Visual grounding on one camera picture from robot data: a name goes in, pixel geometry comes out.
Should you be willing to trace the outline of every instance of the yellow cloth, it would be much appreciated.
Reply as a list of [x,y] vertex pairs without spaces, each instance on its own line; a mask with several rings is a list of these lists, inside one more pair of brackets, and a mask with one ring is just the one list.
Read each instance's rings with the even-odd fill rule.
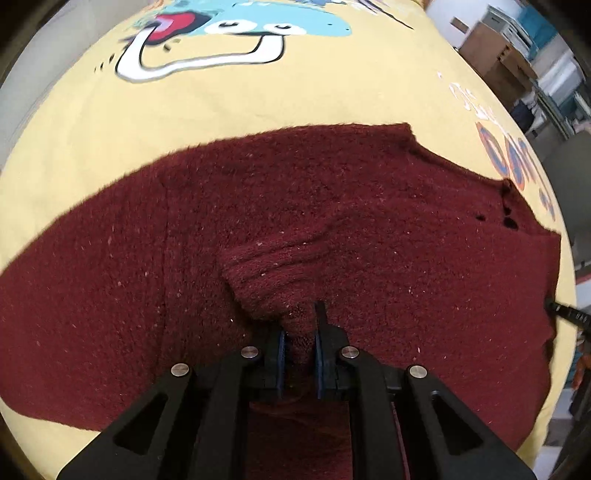
[[[91,47],[34,115],[0,177],[0,272],[72,206],[188,145],[293,125],[408,122],[426,148],[499,179],[503,175],[485,150],[477,122],[498,140],[505,157],[505,136],[515,142],[523,137],[484,82],[439,35],[420,2],[388,0],[386,7],[375,0],[375,9],[355,0],[324,7],[288,0],[225,2],[216,9],[209,0],[184,1],[187,9],[213,17],[196,30],[199,34],[179,34],[138,49],[143,67],[133,50],[138,44],[132,44],[122,59],[131,42],[123,39],[145,34],[156,15],[161,15],[160,33],[165,34],[170,18],[162,15],[183,10],[181,4],[167,14],[166,2],[158,0]],[[233,17],[231,9],[236,6],[241,10]],[[254,19],[246,19],[254,9],[258,9]],[[274,35],[266,35],[258,50],[258,35],[236,34],[261,29]],[[252,64],[277,56],[282,45],[280,58]],[[256,53],[248,58],[240,57],[240,63],[248,64],[203,67],[210,61],[205,56],[253,50]],[[138,76],[155,74],[150,68],[162,72],[166,64],[195,58],[194,63],[202,65],[199,69],[179,69],[159,80],[139,81]],[[533,153],[532,162],[549,185]],[[541,200],[540,187],[545,191],[541,182],[527,181],[523,186],[522,194],[538,221],[563,234],[557,299],[574,304],[570,245],[556,198],[547,192],[553,218]],[[574,349],[575,329],[560,321],[557,330],[550,395],[519,452],[530,464],[544,440]],[[56,478],[96,435],[26,418],[1,401],[0,411],[24,452],[48,479]]]

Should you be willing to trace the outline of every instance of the red sweater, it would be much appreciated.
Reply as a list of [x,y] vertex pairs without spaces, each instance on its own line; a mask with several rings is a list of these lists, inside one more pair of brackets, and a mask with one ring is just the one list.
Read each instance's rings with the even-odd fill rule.
[[[428,152],[406,125],[217,141],[106,187],[5,270],[0,395],[101,429],[172,364],[213,362],[261,320],[286,328],[298,388],[322,299],[353,344],[425,365],[516,449],[550,386],[543,300],[559,258],[510,182]],[[348,478],[346,430],[344,406],[256,413],[249,471]]]

